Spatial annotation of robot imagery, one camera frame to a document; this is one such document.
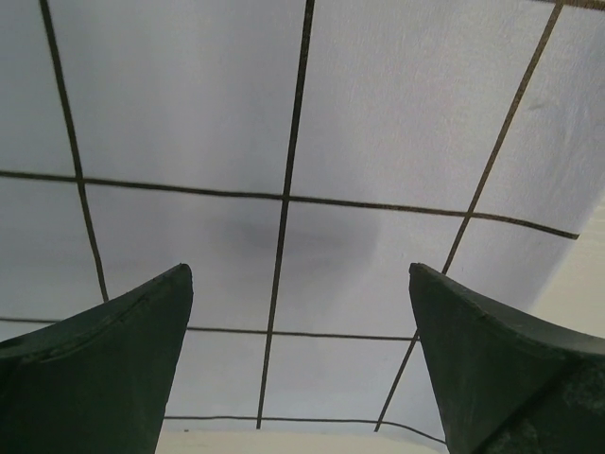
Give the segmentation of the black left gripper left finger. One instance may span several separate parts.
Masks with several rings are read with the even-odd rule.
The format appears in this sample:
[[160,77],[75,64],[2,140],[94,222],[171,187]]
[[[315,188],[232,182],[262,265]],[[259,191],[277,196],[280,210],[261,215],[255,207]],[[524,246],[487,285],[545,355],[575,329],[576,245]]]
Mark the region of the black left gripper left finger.
[[2,452],[155,452],[192,305],[192,271],[180,264],[2,341]]

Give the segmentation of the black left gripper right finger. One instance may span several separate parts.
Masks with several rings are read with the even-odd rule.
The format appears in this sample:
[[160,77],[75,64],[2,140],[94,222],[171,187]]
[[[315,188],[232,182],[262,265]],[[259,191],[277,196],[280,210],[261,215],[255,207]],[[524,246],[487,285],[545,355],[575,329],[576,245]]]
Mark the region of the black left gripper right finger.
[[603,452],[602,338],[424,264],[409,268],[409,295],[450,452]]

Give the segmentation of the light blue checked placemat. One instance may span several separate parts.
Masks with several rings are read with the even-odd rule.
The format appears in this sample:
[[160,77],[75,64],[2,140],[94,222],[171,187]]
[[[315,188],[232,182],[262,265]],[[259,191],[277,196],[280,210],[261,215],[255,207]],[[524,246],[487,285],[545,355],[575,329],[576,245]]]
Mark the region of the light blue checked placemat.
[[600,1],[1,5],[1,336],[189,265],[170,429],[443,452],[408,266],[529,309],[603,193]]

